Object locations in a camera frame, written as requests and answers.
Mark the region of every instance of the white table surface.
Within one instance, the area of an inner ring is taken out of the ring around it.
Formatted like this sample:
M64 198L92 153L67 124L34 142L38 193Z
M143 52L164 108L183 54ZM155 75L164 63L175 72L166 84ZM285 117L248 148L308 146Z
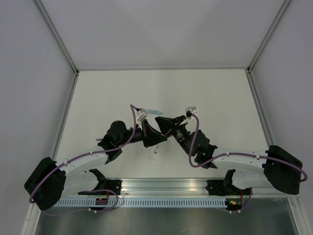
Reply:
M196 106L200 129L211 144L234 150L267 148L244 70L82 71L57 159L89 151L115 120L131 127L130 104L161 110L169 118ZM148 121L159 130L154 117L149 115ZM195 127L195 121L187 124L190 131ZM115 161L98 169L107 178L209 178L226 173L192 168L174 138L161 143L157 154L154 147L129 144Z

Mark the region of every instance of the slotted cable tray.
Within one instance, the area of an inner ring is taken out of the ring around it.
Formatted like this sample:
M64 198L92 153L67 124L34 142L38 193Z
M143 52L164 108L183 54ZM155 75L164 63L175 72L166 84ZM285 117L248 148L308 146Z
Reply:
M54 207L111 207L116 198L110 197L107 204L95 197L65 197ZM116 207L137 208L226 208L224 198L123 198Z

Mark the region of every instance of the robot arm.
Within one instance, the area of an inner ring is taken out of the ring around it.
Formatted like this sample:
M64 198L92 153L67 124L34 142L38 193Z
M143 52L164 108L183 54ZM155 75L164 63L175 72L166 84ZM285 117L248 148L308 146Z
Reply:
M138 117L135 130L127 129L122 121L115 121L98 145L88 153L57 162L51 158L43 159L24 185L32 202L41 210L47 210L61 197L88 194L85 192L87 190L106 189L109 181L95 168L114 161L122 153L120 147L128 142L142 141L147 148L166 141L171 136L189 155L192 167L228 170L224 180L208 180L206 189L209 195L240 195L242 192L249 195L251 187L268 186L288 194L299 193L301 172L291 166L301 170L302 163L282 148L273 145L267 151L236 152L211 145L201 130L190 133L185 128L198 113L195 107L187 108L186 116L156 117L161 133L146 120L148 112L136 110ZM264 159L266 154L274 158ZM191 162L191 157L194 156L198 165Z
M197 109L190 107L186 109L186 116L156 117L156 122L161 133L168 138L173 136L189 155L192 167L228 170L225 179L219 185L212 186L212 182L208 181L210 187L207 189L210 195L240 195L243 190L247 195L249 188L270 186L287 194L299 193L303 171L302 162L297 158L275 145L271 145L269 150L253 152L238 152L211 145L201 130L197 129L196 132L190 133L185 128L196 114ZM191 157L194 156L194 162L198 165L192 164Z

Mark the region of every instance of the white wall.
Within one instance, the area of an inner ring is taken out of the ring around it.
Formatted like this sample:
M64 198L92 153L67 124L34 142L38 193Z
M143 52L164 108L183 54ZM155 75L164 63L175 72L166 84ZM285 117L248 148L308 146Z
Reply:
M0 228L20 234L23 185L49 156L72 72L31 0L0 1Z
M43 0L81 69L247 67L283 0Z
M276 144L309 173L301 196L313 220L313 1L294 0L253 75Z

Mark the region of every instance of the gray floor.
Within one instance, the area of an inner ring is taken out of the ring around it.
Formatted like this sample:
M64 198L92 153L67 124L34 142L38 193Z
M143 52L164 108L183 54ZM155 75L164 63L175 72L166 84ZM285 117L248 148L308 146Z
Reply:
M52 208L49 213L73 208ZM41 215L36 235L294 235L287 200L253 199L240 214L217 209L118 208L51 217Z

